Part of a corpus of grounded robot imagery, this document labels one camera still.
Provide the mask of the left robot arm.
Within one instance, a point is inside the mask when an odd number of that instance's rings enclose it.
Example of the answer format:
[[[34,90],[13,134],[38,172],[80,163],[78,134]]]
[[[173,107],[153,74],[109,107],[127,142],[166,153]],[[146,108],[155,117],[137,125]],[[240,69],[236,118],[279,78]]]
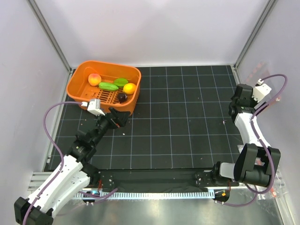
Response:
[[[87,132],[78,131],[76,140],[61,157],[61,163],[26,199],[14,203],[15,220],[20,225],[51,225],[58,212],[83,188],[98,185],[100,171],[89,164],[96,146],[109,129],[124,127],[130,112],[109,107],[109,113],[98,117],[95,127]]]

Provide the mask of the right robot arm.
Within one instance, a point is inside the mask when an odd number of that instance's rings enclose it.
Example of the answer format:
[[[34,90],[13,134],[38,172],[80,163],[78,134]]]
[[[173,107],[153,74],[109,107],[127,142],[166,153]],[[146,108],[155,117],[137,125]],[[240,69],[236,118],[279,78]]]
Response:
[[[281,153],[263,137],[257,125],[255,106],[271,91],[271,87],[258,83],[255,87],[238,84],[229,104],[229,115],[238,128],[243,149],[235,163],[217,162],[211,180],[221,186],[228,180],[268,187],[278,168]]]

